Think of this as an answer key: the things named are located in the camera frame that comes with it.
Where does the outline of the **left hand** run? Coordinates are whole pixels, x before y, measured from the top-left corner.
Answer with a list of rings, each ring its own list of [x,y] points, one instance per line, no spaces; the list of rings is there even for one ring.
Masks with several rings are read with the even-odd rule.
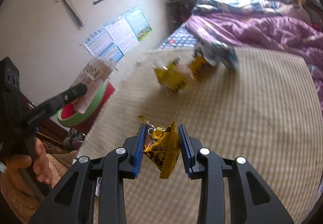
[[[45,183],[46,185],[50,185],[52,182],[52,171],[49,167],[49,159],[47,158],[46,150],[42,142],[38,138],[35,138],[35,153],[36,159],[34,162],[27,155],[14,155],[6,161],[10,179],[14,186],[24,193],[31,193],[31,191],[28,191],[29,186],[20,174],[20,169],[26,169],[33,165],[33,172],[36,174],[39,182]]]

